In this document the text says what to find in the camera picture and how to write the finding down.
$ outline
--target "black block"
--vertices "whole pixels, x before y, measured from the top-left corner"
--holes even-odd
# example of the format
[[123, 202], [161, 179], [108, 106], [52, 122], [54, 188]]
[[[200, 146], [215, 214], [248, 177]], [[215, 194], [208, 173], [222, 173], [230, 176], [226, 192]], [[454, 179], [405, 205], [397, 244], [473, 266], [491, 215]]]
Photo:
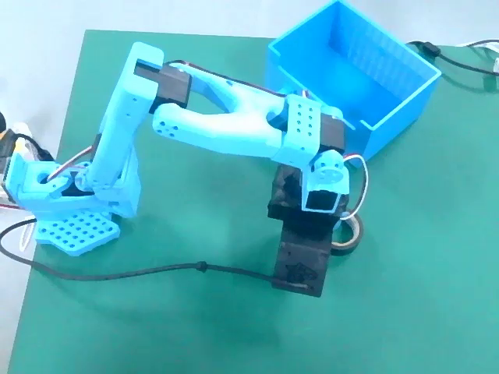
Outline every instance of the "black block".
[[187, 107], [192, 83], [190, 74], [181, 72], [169, 64], [163, 65], [160, 70], [142, 62], [137, 62], [134, 73], [136, 76], [158, 83], [156, 99], [149, 110], [151, 114], [157, 107], [167, 103], [175, 103], [181, 108]]
[[320, 115], [319, 153], [327, 150], [345, 152], [345, 123], [324, 113]]

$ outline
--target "perforated base plate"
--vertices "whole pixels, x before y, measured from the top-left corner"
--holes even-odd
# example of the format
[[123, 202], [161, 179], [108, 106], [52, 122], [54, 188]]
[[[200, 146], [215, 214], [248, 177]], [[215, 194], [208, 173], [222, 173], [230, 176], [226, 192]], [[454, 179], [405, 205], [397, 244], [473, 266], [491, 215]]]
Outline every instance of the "perforated base plate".
[[109, 212], [81, 212], [61, 221], [38, 221], [35, 238], [70, 256], [79, 256], [119, 236]]

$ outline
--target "white wire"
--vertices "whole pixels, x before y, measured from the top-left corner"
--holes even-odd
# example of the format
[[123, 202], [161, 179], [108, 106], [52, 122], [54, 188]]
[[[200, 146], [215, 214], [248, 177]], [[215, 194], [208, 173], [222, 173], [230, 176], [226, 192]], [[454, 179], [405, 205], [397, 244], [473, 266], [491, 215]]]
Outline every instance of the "white wire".
[[[32, 220], [35, 218], [35, 216], [28, 216], [24, 218], [24, 220]], [[34, 232], [34, 225], [35, 223], [32, 224], [27, 224], [23, 228], [23, 233], [19, 237], [19, 251], [24, 252], [26, 251], [26, 248], [28, 248], [28, 245], [31, 242], [31, 239], [33, 237], [33, 232]]]
[[364, 168], [365, 178], [366, 178], [366, 186], [364, 187], [362, 196], [360, 196], [359, 205], [348, 216], [341, 217], [340, 220], [342, 220], [342, 221], [346, 221], [346, 220], [351, 219], [353, 216], [355, 216], [359, 212], [360, 207], [362, 206], [362, 204], [364, 203], [364, 199], [366, 198], [367, 188], [369, 187], [369, 172], [367, 170], [367, 164], [366, 164], [366, 160], [364, 160], [364, 157], [362, 157], [360, 154], [351, 154], [351, 155], [345, 157], [343, 159], [343, 161], [344, 162], [350, 161], [350, 160], [353, 160], [354, 158], [358, 158], [360, 160], [360, 162], [362, 163], [362, 166]]
[[[458, 44], [457, 47], [468, 47], [470, 44], [476, 43], [475, 41], [470, 41], [469, 43]], [[474, 45], [473, 48], [487, 48], [491, 51], [499, 53], [499, 43], [485, 43]]]

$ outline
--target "hole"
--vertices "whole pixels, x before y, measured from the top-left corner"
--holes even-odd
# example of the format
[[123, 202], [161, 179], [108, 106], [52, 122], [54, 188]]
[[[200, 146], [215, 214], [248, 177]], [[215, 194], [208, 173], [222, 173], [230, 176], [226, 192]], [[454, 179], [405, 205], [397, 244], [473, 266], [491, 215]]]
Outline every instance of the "hole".
[[41, 185], [44, 185], [47, 183], [47, 173], [41, 173], [37, 176], [37, 182], [40, 183]]

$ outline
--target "white surface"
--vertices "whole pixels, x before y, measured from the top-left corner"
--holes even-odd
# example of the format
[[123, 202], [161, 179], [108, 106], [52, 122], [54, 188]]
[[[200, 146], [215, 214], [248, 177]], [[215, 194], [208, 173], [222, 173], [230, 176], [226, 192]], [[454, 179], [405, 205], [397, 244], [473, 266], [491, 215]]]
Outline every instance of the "white surface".
[[[0, 10], [0, 110], [58, 147], [85, 29], [275, 37], [326, 0], [4, 0]], [[499, 37], [497, 0], [351, 0], [403, 41], [436, 44]], [[5, 217], [5, 227], [21, 217]], [[16, 248], [19, 238], [6, 245]], [[0, 373], [6, 372], [27, 268], [0, 258]]]

